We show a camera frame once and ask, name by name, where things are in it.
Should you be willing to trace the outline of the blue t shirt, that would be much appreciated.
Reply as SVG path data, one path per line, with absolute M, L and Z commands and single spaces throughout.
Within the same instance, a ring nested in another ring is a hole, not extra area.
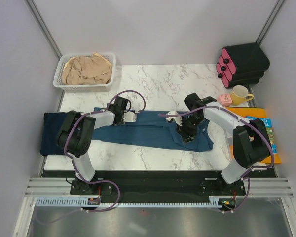
M 166 112 L 143 111 L 137 115 L 134 123 L 97 128 L 93 131 L 92 140 L 193 152 L 213 149 L 214 143 L 207 130 L 208 121 L 198 126 L 195 140 L 184 143 L 180 134 L 176 132 L 177 124 L 168 123 L 165 118 L 159 116 L 164 113 Z

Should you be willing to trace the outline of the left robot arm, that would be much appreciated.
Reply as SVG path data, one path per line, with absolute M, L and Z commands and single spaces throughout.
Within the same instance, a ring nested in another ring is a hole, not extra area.
M 105 109 L 81 114 L 69 111 L 56 136 L 57 145 L 63 149 L 75 170 L 72 195 L 93 195 L 98 190 L 98 179 L 88 154 L 95 129 L 124 124 L 125 114 L 130 112 L 131 102 L 116 97 Z

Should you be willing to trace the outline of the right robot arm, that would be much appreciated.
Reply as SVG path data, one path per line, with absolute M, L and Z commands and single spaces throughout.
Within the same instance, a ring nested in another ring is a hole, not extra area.
M 262 120 L 237 115 L 211 96 L 201 99 L 193 93 L 184 99 L 184 103 L 189 112 L 179 115 L 176 129 L 184 144 L 195 141 L 199 126 L 209 121 L 232 135 L 234 159 L 222 170 L 222 178 L 216 182 L 219 193 L 228 194 L 233 190 L 234 182 L 244 178 L 252 169 L 259 168 L 257 163 L 267 157 L 271 157 L 269 166 L 273 166 L 274 152 Z

